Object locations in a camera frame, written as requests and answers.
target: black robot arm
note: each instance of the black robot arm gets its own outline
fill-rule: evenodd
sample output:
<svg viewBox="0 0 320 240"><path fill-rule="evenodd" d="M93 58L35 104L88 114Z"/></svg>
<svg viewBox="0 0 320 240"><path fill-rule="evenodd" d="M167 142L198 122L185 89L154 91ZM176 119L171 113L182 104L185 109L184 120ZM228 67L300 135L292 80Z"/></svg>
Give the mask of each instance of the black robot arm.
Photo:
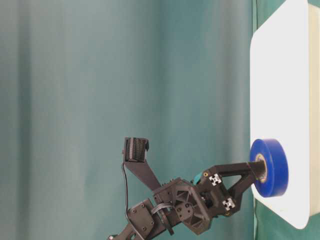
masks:
<svg viewBox="0 0 320 240"><path fill-rule="evenodd" d="M151 240L183 223L199 235L211 226L213 218L230 217L240 210L242 195L256 180L265 177L263 161L216 165L204 170L192 181L181 178L160 185L147 163L149 141L145 138L126 138L122 171L126 186L125 215L128 224L118 235L108 240ZM128 209L127 176L125 167L153 191L155 205L149 198ZM241 176L227 189L223 177Z"/></svg>

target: blue tape roll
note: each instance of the blue tape roll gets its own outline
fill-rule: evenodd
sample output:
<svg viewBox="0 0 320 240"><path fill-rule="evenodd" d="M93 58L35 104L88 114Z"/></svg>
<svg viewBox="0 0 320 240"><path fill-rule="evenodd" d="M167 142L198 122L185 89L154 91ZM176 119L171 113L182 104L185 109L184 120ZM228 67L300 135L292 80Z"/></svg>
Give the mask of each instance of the blue tape roll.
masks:
<svg viewBox="0 0 320 240"><path fill-rule="evenodd" d="M250 151L250 162L264 161L266 175L254 185L265 198L283 195L288 187L289 171L286 154L275 139L257 139Z"/></svg>

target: cable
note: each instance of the cable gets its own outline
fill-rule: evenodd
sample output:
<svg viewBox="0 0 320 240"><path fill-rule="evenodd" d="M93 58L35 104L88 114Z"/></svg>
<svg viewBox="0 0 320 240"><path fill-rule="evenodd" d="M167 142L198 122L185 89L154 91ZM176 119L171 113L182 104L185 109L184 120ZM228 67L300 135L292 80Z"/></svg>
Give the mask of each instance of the cable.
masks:
<svg viewBox="0 0 320 240"><path fill-rule="evenodd" d="M132 221L128 217L128 179L127 179L127 174L126 174L124 162L121 164L121 170L122 170L122 174L123 174L123 178L124 178L124 193L125 193L125 212L124 212L124 215L125 215L125 218L131 224L133 230L139 235L141 240L145 240L144 237L140 234L140 232L136 229L136 227L134 226L134 224L132 223Z"/></svg>

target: green curtain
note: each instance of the green curtain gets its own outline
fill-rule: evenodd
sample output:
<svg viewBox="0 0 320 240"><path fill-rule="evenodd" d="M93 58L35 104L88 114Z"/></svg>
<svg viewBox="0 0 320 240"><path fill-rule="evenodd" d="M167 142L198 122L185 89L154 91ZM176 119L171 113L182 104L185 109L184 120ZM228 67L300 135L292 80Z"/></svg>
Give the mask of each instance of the green curtain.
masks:
<svg viewBox="0 0 320 240"><path fill-rule="evenodd" d="M0 238L103 240L126 225L124 137L161 183L248 160L250 0L3 0ZM151 192L132 174L129 204ZM253 238L253 198L195 236ZM166 232L157 239L169 239Z"/></svg>

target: white surface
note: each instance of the white surface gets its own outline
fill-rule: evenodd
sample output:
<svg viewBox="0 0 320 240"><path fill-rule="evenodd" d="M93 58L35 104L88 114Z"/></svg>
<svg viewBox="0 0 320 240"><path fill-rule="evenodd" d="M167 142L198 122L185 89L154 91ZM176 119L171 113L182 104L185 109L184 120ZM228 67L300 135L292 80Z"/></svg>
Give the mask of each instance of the white surface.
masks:
<svg viewBox="0 0 320 240"><path fill-rule="evenodd" d="M255 32L250 49L250 128L255 139L277 139L287 156L283 196L254 197L302 229L310 215L308 1L287 0Z"/></svg>
<svg viewBox="0 0 320 240"><path fill-rule="evenodd" d="M309 4L310 215L320 212L320 8Z"/></svg>

